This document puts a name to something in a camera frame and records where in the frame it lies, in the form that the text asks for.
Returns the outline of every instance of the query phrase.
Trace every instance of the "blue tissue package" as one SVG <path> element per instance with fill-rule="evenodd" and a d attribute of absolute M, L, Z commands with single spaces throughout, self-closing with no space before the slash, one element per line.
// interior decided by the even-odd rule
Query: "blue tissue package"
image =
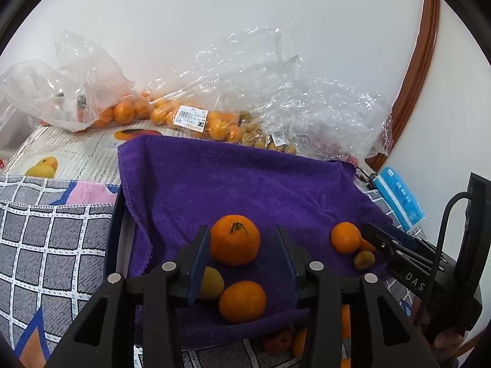
<path fill-rule="evenodd" d="M 373 185 L 394 211 L 404 231 L 409 232 L 425 218 L 418 201 L 401 176 L 391 167 L 385 166 L 373 180 Z"/>

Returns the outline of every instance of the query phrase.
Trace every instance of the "purple cloth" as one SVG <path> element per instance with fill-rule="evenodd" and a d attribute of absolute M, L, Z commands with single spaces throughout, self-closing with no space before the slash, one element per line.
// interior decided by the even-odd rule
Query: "purple cloth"
<path fill-rule="evenodd" d="M 292 241 L 310 257 L 335 272 L 359 276 L 353 255 L 333 250 L 330 232 L 349 221 L 381 226 L 390 221 L 353 184 L 354 167 L 322 162 L 240 145 L 202 140 L 139 136 L 119 147 L 121 184 L 137 229 L 130 257 L 134 277 L 172 259 L 188 245 L 198 225 L 212 226 L 227 214 L 249 217 L 262 235 L 258 257 L 230 268 L 217 263 L 225 286 L 252 280 L 268 302 L 258 321 L 229 325 L 216 303 L 198 302 L 179 312 L 183 346 L 207 347 L 272 332 L 300 321 L 308 311 L 296 310 L 291 284 L 274 266 L 268 232 L 282 225 Z M 383 264 L 373 272 L 382 274 Z"/>

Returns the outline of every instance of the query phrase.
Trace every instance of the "barcode label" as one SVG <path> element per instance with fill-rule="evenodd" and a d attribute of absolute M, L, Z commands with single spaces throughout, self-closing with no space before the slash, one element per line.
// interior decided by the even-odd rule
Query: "barcode label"
<path fill-rule="evenodd" d="M 286 140 L 285 133 L 281 130 L 275 130 L 271 132 L 271 138 L 273 138 L 274 146 L 280 147 L 286 145 L 288 141 Z"/>
<path fill-rule="evenodd" d="M 181 105 L 173 123 L 176 126 L 189 128 L 190 130 L 202 133 L 205 130 L 207 116 L 207 110 Z"/>

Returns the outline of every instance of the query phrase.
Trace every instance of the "silver screw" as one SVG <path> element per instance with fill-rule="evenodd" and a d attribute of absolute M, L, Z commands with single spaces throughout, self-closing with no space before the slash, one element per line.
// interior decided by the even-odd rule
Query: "silver screw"
<path fill-rule="evenodd" d="M 364 278 L 365 281 L 368 282 L 369 284 L 374 284 L 379 280 L 379 278 L 375 274 L 372 274 L 371 272 L 365 274 Z"/>
<path fill-rule="evenodd" d="M 174 262 L 165 262 L 162 264 L 162 269 L 164 271 L 174 271 L 177 267 L 177 264 Z"/>
<path fill-rule="evenodd" d="M 308 266 L 310 267 L 311 270 L 314 270 L 314 271 L 324 270 L 324 265 L 321 262 L 313 261 L 313 262 L 310 262 L 310 264 Z"/>
<path fill-rule="evenodd" d="M 107 277 L 107 281 L 110 284 L 115 284 L 116 282 L 119 282 L 121 280 L 121 274 L 118 274 L 117 272 L 113 272 L 112 274 L 109 274 Z"/>

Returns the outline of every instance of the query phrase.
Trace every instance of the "green fruit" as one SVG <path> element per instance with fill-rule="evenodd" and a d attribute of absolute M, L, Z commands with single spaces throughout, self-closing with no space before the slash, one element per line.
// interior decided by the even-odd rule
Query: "green fruit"
<path fill-rule="evenodd" d="M 375 256 L 372 252 L 364 250 L 354 257 L 353 264 L 358 271 L 364 272 L 373 267 L 375 264 Z"/>
<path fill-rule="evenodd" d="M 201 281 L 198 298 L 201 300 L 216 300 L 222 296 L 225 284 L 220 273 L 213 267 L 206 267 Z"/>
<path fill-rule="evenodd" d="M 29 177 L 55 178 L 55 170 L 50 165 L 36 165 L 25 172 Z"/>

